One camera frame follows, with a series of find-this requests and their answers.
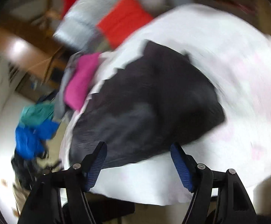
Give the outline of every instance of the blue garment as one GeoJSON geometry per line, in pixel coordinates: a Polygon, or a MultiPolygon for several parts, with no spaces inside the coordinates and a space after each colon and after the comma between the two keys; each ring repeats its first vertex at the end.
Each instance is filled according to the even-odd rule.
{"type": "Polygon", "coordinates": [[[46,119],[35,129],[35,134],[41,140],[49,140],[52,138],[52,135],[57,131],[58,128],[59,123],[46,119]]]}
{"type": "Polygon", "coordinates": [[[57,131],[59,124],[45,120],[35,128],[17,126],[15,130],[16,152],[25,160],[31,160],[44,152],[41,140],[48,140],[57,131]]]}

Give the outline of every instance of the black cloth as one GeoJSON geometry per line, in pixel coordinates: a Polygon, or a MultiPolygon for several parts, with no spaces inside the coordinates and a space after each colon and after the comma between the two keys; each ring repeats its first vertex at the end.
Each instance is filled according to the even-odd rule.
{"type": "Polygon", "coordinates": [[[36,158],[25,160],[14,151],[14,157],[11,159],[11,165],[15,176],[18,178],[22,188],[31,190],[36,182],[41,168],[37,165],[36,158]]]}
{"type": "Polygon", "coordinates": [[[186,144],[224,121],[214,86],[189,57],[148,41],[143,56],[106,80],[73,129],[70,164],[100,141],[103,168],[136,163],[186,144]]]}

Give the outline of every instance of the white cloth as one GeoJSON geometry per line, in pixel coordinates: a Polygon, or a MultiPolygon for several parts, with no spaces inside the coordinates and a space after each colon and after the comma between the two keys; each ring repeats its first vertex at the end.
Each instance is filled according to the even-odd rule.
{"type": "MultiPolygon", "coordinates": [[[[187,154],[210,169],[234,168],[250,187],[271,175],[271,38],[243,20],[203,5],[180,6],[133,33],[106,59],[96,74],[99,92],[116,68],[141,56],[145,39],[178,52],[188,51],[193,64],[215,85],[226,121],[196,142],[187,154]]],[[[69,123],[60,150],[65,168],[72,129],[69,123]]],[[[91,189],[108,197],[136,203],[169,205],[191,200],[169,152],[122,167],[103,169],[91,189]]]]}

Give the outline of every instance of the pink towel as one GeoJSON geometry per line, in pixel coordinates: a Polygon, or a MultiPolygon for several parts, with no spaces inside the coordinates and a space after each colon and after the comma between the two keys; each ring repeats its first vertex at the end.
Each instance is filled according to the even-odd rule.
{"type": "Polygon", "coordinates": [[[64,102],[73,110],[81,110],[89,92],[89,85],[98,67],[100,53],[80,57],[75,73],[68,83],[64,102]]]}

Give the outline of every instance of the green cloth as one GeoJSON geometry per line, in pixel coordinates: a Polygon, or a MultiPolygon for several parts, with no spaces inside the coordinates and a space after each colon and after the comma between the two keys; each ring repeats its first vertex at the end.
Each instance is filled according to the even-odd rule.
{"type": "Polygon", "coordinates": [[[54,104],[40,103],[24,107],[19,120],[20,126],[35,127],[44,120],[54,117],[54,104]]]}

